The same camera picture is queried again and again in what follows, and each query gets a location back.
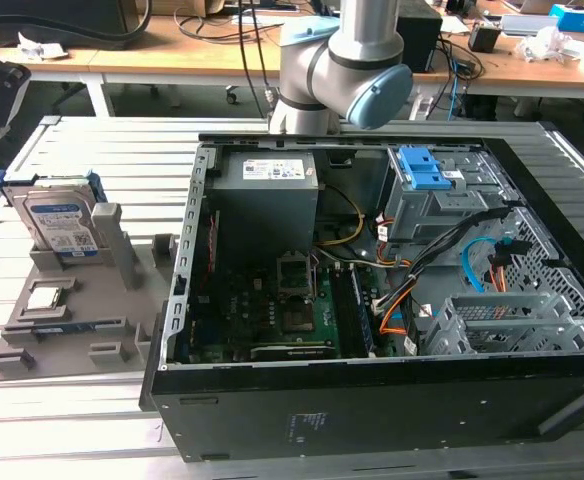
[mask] case label sticker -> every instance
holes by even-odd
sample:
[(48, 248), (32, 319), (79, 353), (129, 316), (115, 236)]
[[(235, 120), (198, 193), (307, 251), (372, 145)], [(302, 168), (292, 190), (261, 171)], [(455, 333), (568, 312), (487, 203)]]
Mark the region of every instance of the case label sticker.
[(327, 419), (327, 412), (295, 413), (288, 416), (285, 432), (288, 443), (304, 446), (311, 437), (316, 437), (325, 429)]
[(243, 180), (303, 180), (303, 160), (258, 159), (243, 162)]
[(75, 257), (96, 255), (96, 242), (90, 229), (81, 224), (83, 212), (78, 205), (33, 205), (30, 212), (55, 252)]

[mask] white paper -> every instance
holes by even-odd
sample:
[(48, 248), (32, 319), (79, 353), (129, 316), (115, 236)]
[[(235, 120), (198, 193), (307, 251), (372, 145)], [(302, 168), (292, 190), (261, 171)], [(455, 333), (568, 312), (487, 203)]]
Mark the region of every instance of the white paper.
[(25, 38), (19, 32), (19, 50), (30, 59), (35, 60), (53, 60), (55, 58), (64, 58), (68, 53), (58, 43), (37, 43)]
[(441, 31), (443, 33), (468, 33), (470, 29), (461, 21), (459, 17), (454, 15), (444, 15), (441, 17), (443, 23), (441, 24)]

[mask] yellow wire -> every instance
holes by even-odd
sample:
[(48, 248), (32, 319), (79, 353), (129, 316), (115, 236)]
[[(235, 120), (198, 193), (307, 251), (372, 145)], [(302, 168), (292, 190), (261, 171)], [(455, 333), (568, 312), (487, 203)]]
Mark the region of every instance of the yellow wire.
[(343, 193), (341, 190), (339, 190), (335, 186), (330, 185), (330, 188), (339, 192), (341, 194), (341, 196), (343, 198), (345, 198), (348, 201), (348, 203), (354, 207), (354, 209), (356, 210), (356, 214), (359, 217), (359, 225), (356, 227), (356, 230), (354, 231), (354, 233), (348, 237), (339, 238), (338, 240), (325, 240), (323, 242), (315, 243), (315, 245), (317, 245), (319, 247), (329, 247), (330, 245), (342, 245), (344, 243), (351, 242), (352, 240), (354, 240), (356, 237), (358, 237), (361, 234), (361, 232), (363, 231), (363, 226), (365, 225), (363, 223), (363, 219), (365, 218), (365, 216), (363, 215), (363, 212), (361, 212), (361, 209), (359, 208), (359, 206), (356, 203), (354, 203), (345, 193)]

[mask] black cable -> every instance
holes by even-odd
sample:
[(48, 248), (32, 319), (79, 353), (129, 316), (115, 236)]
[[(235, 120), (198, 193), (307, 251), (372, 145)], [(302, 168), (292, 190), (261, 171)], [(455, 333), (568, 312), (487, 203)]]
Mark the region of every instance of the black cable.
[(252, 23), (254, 23), (254, 31), (256, 32), (256, 45), (259, 49), (259, 59), (261, 60), (261, 73), (263, 73), (263, 83), (266, 88), (270, 88), (268, 77), (265, 73), (265, 62), (263, 61), (263, 50), (261, 50), (261, 37), (259, 36), (259, 27), (256, 21), (256, 12), (254, 11), (254, 0), (250, 1), (250, 9), (252, 10)]
[[(460, 46), (452, 43), (449, 40), (445, 40), (441, 34), (439, 34), (439, 42), (441, 43), (441, 46), (440, 47), (437, 46), (436, 50), (439, 52), (442, 52), (443, 55), (445, 55), (445, 59), (446, 59), (447, 64), (448, 64), (448, 79), (445, 82), (445, 85), (443, 85), (443, 88), (441, 89), (441, 92), (437, 96), (436, 100), (434, 101), (434, 103), (432, 103), (432, 106), (430, 107), (430, 111), (425, 116), (426, 120), (430, 117), (430, 115), (432, 115), (432, 112), (434, 111), (435, 108), (441, 108), (441, 107), (439, 107), (439, 102), (443, 98), (443, 95), (445, 94), (445, 90), (447, 89), (448, 85), (450, 84), (450, 81), (452, 80), (453, 75), (455, 75), (458, 79), (465, 81), (465, 93), (464, 93), (464, 97), (465, 97), (465, 95), (467, 95), (468, 89), (470, 88), (470, 82), (472, 80), (476, 80), (477, 78), (479, 78), (480, 76), (482, 76), (485, 73), (485, 67), (483, 66), (483, 63), (481, 62), (481, 59), (479, 57), (477, 57), (474, 53), (472, 53), (470, 50), (467, 50), (466, 48), (460, 47)], [(475, 73), (473, 73), (471, 75), (466, 75), (466, 74), (460, 72), (458, 69), (456, 71), (454, 70), (453, 48), (455, 48), (455, 47), (462, 50), (463, 52), (465, 52), (467, 55), (470, 56), (470, 58), (472, 60), (474, 60), (474, 62), (478, 66), (478, 71), (476, 71)]]
[(450, 55), (448, 54), (448, 51), (445, 48), (445, 44), (442, 44), (441, 48), (437, 47), (436, 50), (438, 50), (439, 52), (443, 52), (443, 55), (445, 55), (445, 60), (446, 60), (447, 66), (448, 66), (448, 79), (445, 81), (445, 85), (443, 85), (441, 92), (439, 92), (438, 97), (436, 98), (436, 100), (434, 101), (432, 106), (430, 107), (430, 111), (425, 115), (426, 120), (428, 120), (430, 118), (430, 115), (432, 115), (432, 112), (434, 111), (434, 109), (439, 105), (439, 102), (441, 101), (441, 98), (443, 98), (443, 95), (445, 93), (446, 88), (448, 88), (448, 85), (450, 84), (450, 81), (452, 80), (452, 73), (454, 71), (454, 69), (452, 68), (452, 65), (451, 65)]
[(239, 48), (241, 49), (241, 60), (243, 61), (243, 71), (245, 72), (245, 78), (250, 86), (250, 91), (256, 102), (256, 108), (259, 110), (259, 115), (261, 118), (265, 118), (263, 115), (263, 110), (261, 110), (261, 105), (259, 104), (259, 99), (257, 98), (256, 91), (254, 90), (254, 85), (252, 84), (252, 79), (250, 78), (250, 72), (248, 71), (248, 61), (245, 58), (245, 45), (243, 37), (243, 0), (239, 0)]
[[(185, 35), (189, 38), (192, 38), (193, 40), (201, 40), (202, 42), (207, 42), (207, 43), (212, 43), (212, 44), (217, 44), (217, 45), (238, 45), (239, 44), (239, 33), (238, 32), (228, 33), (227, 35), (201, 35), (199, 33), (203, 29), (203, 27), (206, 25), (209, 25), (211, 27), (220, 27), (220, 26), (225, 25), (226, 23), (229, 23), (229, 21), (215, 24), (215, 23), (210, 23), (201, 17), (186, 17), (183, 20), (179, 21), (177, 19), (176, 11), (175, 11), (174, 18), (175, 18), (176, 25), (179, 27), (180, 32), (183, 35)], [(191, 32), (191, 31), (185, 29), (185, 26), (193, 20), (199, 20), (200, 24), (194, 32)], [(276, 28), (278, 26), (279, 25), (268, 25), (266, 27), (261, 27), (261, 31), (267, 31), (269, 29)], [(254, 30), (248, 30), (248, 31), (243, 32), (244, 40), (251, 41), (251, 39), (249, 38), (250, 33), (254, 33)]]
[(399, 295), (405, 291), (406, 286), (418, 278), (436, 257), (451, 247), (456, 245), (467, 234), (467, 232), (475, 225), (485, 222), (487, 220), (494, 220), (497, 218), (504, 218), (511, 212), (511, 207), (498, 207), (483, 212), (478, 212), (465, 219), (461, 220), (455, 226), (446, 230), (441, 235), (432, 240), (412, 261), (412, 264), (407, 269), (403, 283), (389, 295), (379, 302), (379, 306), (392, 304)]
[(30, 15), (0, 15), (0, 25), (30, 25), (34, 27), (46, 28), (48, 30), (71, 33), (89, 40), (127, 43), (132, 40), (136, 40), (148, 27), (150, 19), (152, 18), (152, 2), (153, 0), (146, 0), (145, 14), (143, 15), (141, 23), (133, 31), (128, 33), (97, 32), (87, 28), (77, 27), (76, 25), (70, 25), (68, 23), (58, 22), (56, 20), (48, 20), (40, 17), (33, 17)]

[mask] blue box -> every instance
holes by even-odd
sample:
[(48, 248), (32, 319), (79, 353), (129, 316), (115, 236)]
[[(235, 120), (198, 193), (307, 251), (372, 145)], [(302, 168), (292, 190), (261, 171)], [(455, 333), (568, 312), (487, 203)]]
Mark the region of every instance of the blue box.
[(553, 5), (550, 16), (559, 17), (558, 28), (566, 32), (584, 32), (584, 9)]

